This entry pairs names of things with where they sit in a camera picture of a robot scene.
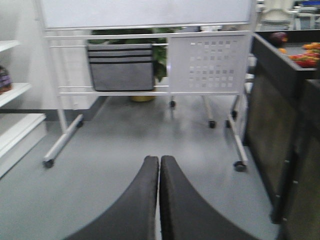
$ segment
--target gray fabric pocket organizer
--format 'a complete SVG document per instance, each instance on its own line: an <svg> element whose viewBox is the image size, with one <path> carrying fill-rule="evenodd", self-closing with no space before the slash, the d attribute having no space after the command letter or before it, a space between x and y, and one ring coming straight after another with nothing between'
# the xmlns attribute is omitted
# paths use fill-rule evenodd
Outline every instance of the gray fabric pocket organizer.
<svg viewBox="0 0 320 240"><path fill-rule="evenodd" d="M88 45L91 79L96 91L154 89L151 44Z"/></svg>

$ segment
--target yellow plant pot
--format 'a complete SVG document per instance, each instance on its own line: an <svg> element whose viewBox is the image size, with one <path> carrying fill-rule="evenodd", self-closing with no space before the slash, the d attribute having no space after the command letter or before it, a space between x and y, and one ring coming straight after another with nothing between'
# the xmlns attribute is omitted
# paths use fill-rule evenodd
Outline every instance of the yellow plant pot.
<svg viewBox="0 0 320 240"><path fill-rule="evenodd" d="M130 100L133 102L149 102L156 98L156 96L130 96Z"/></svg>

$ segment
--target red fruit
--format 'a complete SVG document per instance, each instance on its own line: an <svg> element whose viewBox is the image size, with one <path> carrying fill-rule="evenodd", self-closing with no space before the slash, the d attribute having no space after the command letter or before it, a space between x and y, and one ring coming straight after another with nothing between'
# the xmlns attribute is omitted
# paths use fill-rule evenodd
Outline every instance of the red fruit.
<svg viewBox="0 0 320 240"><path fill-rule="evenodd" d="M275 47L280 47L282 44L288 41L288 35L286 32L277 31L273 32L269 36L270 43Z"/></svg>

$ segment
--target perforated white panel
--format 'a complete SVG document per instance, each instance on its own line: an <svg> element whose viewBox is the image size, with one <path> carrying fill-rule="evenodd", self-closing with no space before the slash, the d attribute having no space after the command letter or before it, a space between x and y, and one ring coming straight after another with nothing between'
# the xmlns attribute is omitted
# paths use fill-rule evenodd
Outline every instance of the perforated white panel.
<svg viewBox="0 0 320 240"><path fill-rule="evenodd" d="M242 93L248 32L208 32L169 39L168 76L174 93Z"/></svg>

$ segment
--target gray floor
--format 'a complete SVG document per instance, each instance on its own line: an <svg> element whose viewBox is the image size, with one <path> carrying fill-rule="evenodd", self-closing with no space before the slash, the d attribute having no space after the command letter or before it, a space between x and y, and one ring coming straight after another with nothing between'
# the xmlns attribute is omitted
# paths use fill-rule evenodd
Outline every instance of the gray floor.
<svg viewBox="0 0 320 240"><path fill-rule="evenodd" d="M0 180L1 240L60 240L106 210L126 189L147 155L173 155L200 194L226 218L262 240L275 239L271 204L251 158L239 160L225 119L234 97L210 97L215 129L208 128L199 96L134 103L110 97L95 118L79 128L44 169L43 156L60 136L57 122L48 135ZM161 239L159 213L156 236Z"/></svg>

